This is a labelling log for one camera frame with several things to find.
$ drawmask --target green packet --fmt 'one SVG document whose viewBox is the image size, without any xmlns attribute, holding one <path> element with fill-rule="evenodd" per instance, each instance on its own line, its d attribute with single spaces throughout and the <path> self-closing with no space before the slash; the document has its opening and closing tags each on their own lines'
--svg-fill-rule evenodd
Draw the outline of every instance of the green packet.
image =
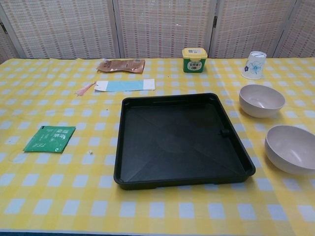
<svg viewBox="0 0 315 236">
<path fill-rule="evenodd" d="M 74 130 L 75 126 L 42 126 L 23 151 L 63 152 Z"/>
</svg>

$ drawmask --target beige bowl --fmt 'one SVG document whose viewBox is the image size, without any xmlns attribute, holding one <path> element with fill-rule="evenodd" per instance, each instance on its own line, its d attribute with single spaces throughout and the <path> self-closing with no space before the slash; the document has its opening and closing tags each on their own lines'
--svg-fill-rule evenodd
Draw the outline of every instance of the beige bowl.
<svg viewBox="0 0 315 236">
<path fill-rule="evenodd" d="M 250 116 L 273 116 L 285 104 L 285 98 L 273 88 L 263 85 L 246 85 L 240 90 L 240 105 Z"/>
<path fill-rule="evenodd" d="M 269 160 L 279 169 L 295 174 L 315 173 L 315 135 L 289 125 L 272 127 L 265 139 Z"/>
</svg>

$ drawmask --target table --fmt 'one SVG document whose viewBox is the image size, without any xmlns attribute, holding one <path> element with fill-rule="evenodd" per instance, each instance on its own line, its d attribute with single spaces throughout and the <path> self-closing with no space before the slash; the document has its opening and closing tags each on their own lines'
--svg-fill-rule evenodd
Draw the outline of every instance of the table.
<svg viewBox="0 0 315 236">
<path fill-rule="evenodd" d="M 147 59 L 143 74 L 96 71 L 100 59 L 10 59 L 0 65 L 0 228 L 133 234 L 315 235 L 315 176 L 267 159 L 276 124 L 315 133 L 315 59 L 267 59 L 264 78 L 241 76 L 245 59 L 208 59 L 187 74 L 182 59 Z M 74 92 L 96 80 L 155 78 L 156 90 Z M 247 84 L 273 87 L 286 105 L 273 118 L 240 110 Z M 124 191 L 113 181 L 121 101 L 130 96 L 216 93 L 256 174 L 244 183 Z M 42 125 L 76 126 L 62 154 L 23 153 Z"/>
</svg>

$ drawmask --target black plastic tray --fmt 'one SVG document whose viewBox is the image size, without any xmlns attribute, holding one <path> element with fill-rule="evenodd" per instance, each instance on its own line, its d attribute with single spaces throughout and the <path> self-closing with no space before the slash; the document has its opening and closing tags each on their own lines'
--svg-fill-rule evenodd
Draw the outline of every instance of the black plastic tray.
<svg viewBox="0 0 315 236">
<path fill-rule="evenodd" d="M 121 188 L 242 182 L 254 173 L 215 94 L 123 100 L 114 170 Z"/>
</svg>

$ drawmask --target white wicker panel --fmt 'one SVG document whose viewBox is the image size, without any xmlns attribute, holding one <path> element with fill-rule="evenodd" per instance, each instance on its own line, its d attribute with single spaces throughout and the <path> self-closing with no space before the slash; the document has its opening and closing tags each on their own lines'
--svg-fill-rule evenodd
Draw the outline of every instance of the white wicker panel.
<svg viewBox="0 0 315 236">
<path fill-rule="evenodd" d="M 111 0 L 0 0 L 28 58 L 115 58 Z"/>
<path fill-rule="evenodd" d="M 10 43 L 7 34 L 0 27 L 0 64 L 11 58 L 19 58 L 16 50 Z"/>
<path fill-rule="evenodd" d="M 119 0 L 115 14 L 121 54 L 178 58 L 184 47 L 208 51 L 215 5 L 214 0 Z"/>
<path fill-rule="evenodd" d="M 302 0 L 288 29 L 279 57 L 315 57 L 315 1 Z"/>
<path fill-rule="evenodd" d="M 247 58 L 250 51 L 272 57 L 292 0 L 221 0 L 211 57 Z"/>
</svg>

